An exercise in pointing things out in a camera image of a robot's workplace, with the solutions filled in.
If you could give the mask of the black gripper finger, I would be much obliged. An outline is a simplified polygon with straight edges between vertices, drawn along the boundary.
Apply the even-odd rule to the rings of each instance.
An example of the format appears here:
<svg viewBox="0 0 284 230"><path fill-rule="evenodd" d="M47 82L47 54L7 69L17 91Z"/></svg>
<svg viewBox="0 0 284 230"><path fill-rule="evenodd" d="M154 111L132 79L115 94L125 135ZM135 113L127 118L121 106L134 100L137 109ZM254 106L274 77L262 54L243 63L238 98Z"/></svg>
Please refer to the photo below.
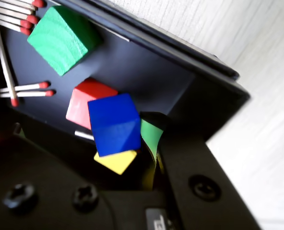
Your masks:
<svg viewBox="0 0 284 230"><path fill-rule="evenodd" d="M111 230L96 187L31 141L0 131L0 230Z"/></svg>
<svg viewBox="0 0 284 230"><path fill-rule="evenodd" d="M260 229L195 124L159 112L142 112L141 117L163 129L158 156L183 229Z"/></svg>

